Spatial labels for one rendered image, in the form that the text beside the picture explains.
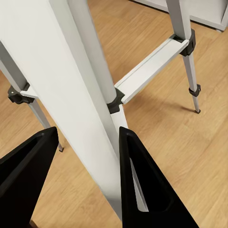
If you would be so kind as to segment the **camera tripod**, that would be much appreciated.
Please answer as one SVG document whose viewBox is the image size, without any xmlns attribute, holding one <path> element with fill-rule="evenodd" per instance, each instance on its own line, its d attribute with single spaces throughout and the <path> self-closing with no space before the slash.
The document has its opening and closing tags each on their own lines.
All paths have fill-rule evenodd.
<svg viewBox="0 0 228 228">
<path fill-rule="evenodd" d="M 44 129 L 40 99 L 122 221 L 119 128 L 127 104 L 178 54 L 200 114 L 188 0 L 166 0 L 174 34 L 114 85 L 86 0 L 0 0 L 0 70 L 8 98 L 27 103 Z M 64 148 L 60 142 L 59 151 Z M 148 212 L 130 159 L 138 209 Z"/>
</svg>

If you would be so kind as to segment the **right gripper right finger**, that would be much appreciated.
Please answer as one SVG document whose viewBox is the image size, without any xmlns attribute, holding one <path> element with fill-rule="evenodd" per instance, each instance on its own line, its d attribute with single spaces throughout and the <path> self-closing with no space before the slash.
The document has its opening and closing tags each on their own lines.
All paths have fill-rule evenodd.
<svg viewBox="0 0 228 228">
<path fill-rule="evenodd" d="M 123 228 L 199 228 L 137 134 L 119 128 Z M 148 212 L 138 209 L 132 159 Z"/>
</svg>

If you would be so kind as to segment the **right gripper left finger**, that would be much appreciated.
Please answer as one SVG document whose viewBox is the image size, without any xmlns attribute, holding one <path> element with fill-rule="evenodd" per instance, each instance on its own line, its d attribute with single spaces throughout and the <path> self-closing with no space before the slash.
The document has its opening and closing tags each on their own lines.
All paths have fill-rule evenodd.
<svg viewBox="0 0 228 228">
<path fill-rule="evenodd" d="M 28 228 L 58 144 L 53 126 L 0 159 L 0 228 Z"/>
</svg>

